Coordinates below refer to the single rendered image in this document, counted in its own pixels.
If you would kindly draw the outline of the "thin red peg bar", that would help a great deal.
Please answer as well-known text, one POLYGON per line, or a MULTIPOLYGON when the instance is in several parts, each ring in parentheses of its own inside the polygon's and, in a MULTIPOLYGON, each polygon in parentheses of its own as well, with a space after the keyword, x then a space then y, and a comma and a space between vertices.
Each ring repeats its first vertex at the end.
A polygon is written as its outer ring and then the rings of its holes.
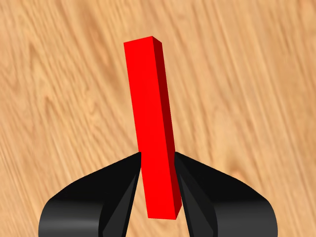
POLYGON ((150 36, 125 42, 124 51, 147 214, 175 220, 182 201, 162 43, 150 36))

